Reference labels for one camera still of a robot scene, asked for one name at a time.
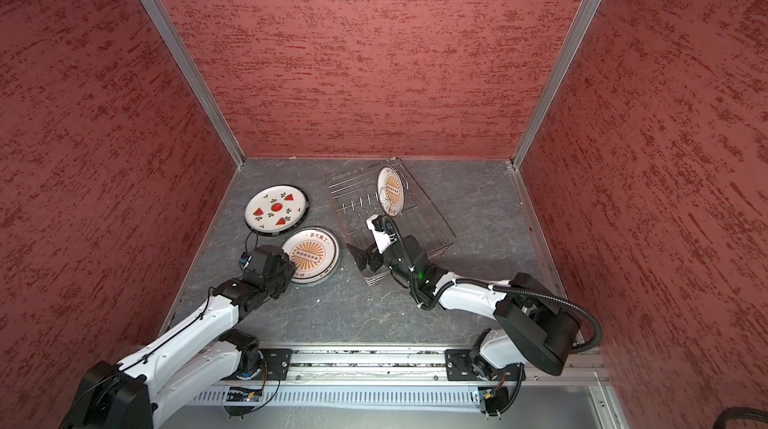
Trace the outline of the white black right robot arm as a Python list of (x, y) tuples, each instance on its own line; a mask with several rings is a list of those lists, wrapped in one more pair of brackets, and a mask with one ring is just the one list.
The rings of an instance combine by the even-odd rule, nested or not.
[(375, 243), (347, 249), (362, 273), (390, 272), (423, 311), (440, 307), (495, 321), (499, 328), (485, 333), (476, 350), (482, 366), (528, 363), (549, 375), (562, 374), (580, 331), (578, 316), (532, 276), (519, 273), (510, 281), (461, 277), (433, 263), (413, 236), (388, 240), (384, 249)]

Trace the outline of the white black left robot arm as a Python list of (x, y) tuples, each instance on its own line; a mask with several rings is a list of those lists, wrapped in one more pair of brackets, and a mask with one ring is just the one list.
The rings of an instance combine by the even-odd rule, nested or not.
[(158, 428), (203, 390), (232, 376), (265, 383), (258, 339), (237, 324), (288, 288), (295, 264), (263, 245), (240, 276), (209, 289), (187, 318), (115, 364), (99, 362), (81, 379), (64, 428)]

